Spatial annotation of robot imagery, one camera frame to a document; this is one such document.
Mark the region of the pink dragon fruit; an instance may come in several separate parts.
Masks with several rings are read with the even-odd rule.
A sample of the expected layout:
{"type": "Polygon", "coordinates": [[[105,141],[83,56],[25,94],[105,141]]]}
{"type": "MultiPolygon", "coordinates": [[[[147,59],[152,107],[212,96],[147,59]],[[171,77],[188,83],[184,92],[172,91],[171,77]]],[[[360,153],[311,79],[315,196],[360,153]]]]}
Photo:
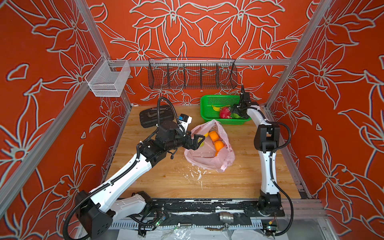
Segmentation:
{"type": "Polygon", "coordinates": [[[221,111],[219,112],[219,116],[221,119],[231,119],[232,118],[232,111],[230,107],[222,107],[221,111]]]}

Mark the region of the black tool case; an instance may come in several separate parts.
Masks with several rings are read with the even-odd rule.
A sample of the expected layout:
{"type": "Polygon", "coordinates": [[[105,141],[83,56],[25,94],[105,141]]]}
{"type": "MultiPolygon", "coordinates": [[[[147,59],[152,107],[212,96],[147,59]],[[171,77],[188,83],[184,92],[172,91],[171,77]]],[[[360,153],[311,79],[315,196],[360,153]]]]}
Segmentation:
{"type": "MultiPolygon", "coordinates": [[[[160,106],[160,123],[164,121],[173,121],[175,116],[173,110],[168,105],[160,106]]],[[[143,128],[151,128],[158,123],[158,111],[157,108],[149,108],[143,110],[139,114],[140,123],[143,128]]]]}

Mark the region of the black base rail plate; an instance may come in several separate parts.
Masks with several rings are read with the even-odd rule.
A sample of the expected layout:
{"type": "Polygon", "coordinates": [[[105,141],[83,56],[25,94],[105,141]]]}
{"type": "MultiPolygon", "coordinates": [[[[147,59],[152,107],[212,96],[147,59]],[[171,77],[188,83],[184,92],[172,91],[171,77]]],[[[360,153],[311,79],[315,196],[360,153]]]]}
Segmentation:
{"type": "Polygon", "coordinates": [[[285,217],[282,206],[259,209],[257,199],[153,199],[152,207],[164,214],[213,214],[228,212],[245,214],[247,217],[285,217]]]}

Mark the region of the yellow banana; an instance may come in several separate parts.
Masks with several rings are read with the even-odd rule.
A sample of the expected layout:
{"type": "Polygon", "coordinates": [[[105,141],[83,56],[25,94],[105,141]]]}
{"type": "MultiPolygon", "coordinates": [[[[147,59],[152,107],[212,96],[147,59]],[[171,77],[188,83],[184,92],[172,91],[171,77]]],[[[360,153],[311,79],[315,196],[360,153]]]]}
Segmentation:
{"type": "Polygon", "coordinates": [[[212,106],[212,109],[213,109],[215,112],[220,112],[222,108],[221,108],[221,107],[212,106]]]}

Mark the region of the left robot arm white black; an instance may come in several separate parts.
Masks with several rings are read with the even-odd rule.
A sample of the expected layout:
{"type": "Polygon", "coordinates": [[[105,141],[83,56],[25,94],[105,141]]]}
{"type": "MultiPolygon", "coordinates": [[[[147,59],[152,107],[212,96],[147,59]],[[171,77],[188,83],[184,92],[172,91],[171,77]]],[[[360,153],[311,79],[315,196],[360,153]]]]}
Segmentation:
{"type": "Polygon", "coordinates": [[[83,239],[87,240],[100,237],[113,222],[141,213],[150,204],[150,197],[146,193],[137,193],[133,197],[119,200],[122,193],[168,153],[174,155],[180,147],[197,150],[205,138],[203,135],[186,133],[166,140],[153,132],[137,144],[135,155],[111,178],[89,193],[81,191],[76,196],[75,206],[63,225],[64,239],[71,239],[69,223],[72,217],[76,217],[86,230],[87,235],[83,239]]]}

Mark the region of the pink plastic bag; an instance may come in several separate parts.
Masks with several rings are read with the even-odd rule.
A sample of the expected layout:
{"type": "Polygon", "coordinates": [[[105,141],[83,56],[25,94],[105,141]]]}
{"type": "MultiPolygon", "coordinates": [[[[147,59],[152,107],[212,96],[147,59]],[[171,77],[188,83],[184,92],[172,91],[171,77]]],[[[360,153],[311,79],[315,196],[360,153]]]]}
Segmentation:
{"type": "Polygon", "coordinates": [[[211,120],[192,129],[193,135],[202,135],[205,140],[197,150],[185,150],[186,160],[205,170],[224,172],[235,161],[235,152],[230,144],[229,137],[220,122],[211,120]],[[218,140],[224,146],[220,150],[215,147],[215,141],[209,136],[210,132],[216,132],[218,140]]]}

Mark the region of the orange fruit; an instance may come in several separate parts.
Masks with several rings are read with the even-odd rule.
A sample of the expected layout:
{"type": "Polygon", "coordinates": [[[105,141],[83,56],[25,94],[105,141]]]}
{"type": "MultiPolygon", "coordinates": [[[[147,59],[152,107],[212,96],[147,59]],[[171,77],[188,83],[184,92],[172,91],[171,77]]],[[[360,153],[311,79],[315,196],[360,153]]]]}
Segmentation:
{"type": "Polygon", "coordinates": [[[209,137],[211,138],[211,140],[213,142],[216,142],[216,141],[218,141],[220,139],[220,137],[219,137],[219,135],[218,135],[218,133],[216,131],[209,132],[209,137]]]}
{"type": "Polygon", "coordinates": [[[216,152],[218,153],[221,149],[226,147],[226,144],[221,140],[217,140],[214,142],[214,147],[216,152]]]}

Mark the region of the green plastic basket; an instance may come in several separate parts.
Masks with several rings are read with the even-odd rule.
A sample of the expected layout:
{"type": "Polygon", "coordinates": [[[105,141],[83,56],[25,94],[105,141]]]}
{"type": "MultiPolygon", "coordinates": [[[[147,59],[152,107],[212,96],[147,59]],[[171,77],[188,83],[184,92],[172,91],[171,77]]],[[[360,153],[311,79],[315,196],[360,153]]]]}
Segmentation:
{"type": "Polygon", "coordinates": [[[222,125],[243,125],[251,120],[233,112],[233,107],[240,102],[240,96],[205,95],[200,99],[200,113],[205,122],[216,120],[222,125]]]}

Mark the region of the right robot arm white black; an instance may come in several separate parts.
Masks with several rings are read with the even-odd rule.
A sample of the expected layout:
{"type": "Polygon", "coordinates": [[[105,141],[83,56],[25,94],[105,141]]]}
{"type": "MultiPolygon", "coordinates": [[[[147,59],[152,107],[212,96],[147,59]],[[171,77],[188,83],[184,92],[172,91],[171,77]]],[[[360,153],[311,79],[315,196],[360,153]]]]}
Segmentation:
{"type": "Polygon", "coordinates": [[[254,138],[254,147],[259,153],[262,167],[262,185],[258,200],[260,215],[269,217],[277,213],[282,206],[281,195],[284,195],[290,204],[290,220],[283,230],[277,230],[277,226],[266,224],[263,234],[273,238],[282,236],[291,228],[294,220],[293,202],[289,195],[278,185],[276,178],[277,151],[285,148],[292,139],[290,128],[281,122],[268,120],[257,102],[251,100],[250,93],[241,90],[240,100],[235,106],[234,112],[245,119],[252,119],[257,126],[254,138]]]}

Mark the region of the green round fruit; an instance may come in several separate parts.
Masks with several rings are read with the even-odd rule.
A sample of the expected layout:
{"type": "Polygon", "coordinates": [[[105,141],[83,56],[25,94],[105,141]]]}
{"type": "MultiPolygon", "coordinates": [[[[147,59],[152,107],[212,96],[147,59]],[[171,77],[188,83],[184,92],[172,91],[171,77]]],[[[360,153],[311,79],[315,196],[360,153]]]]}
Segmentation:
{"type": "Polygon", "coordinates": [[[240,116],[240,115],[237,114],[237,113],[232,113],[232,117],[233,117],[234,119],[243,119],[243,117],[240,116]]]}

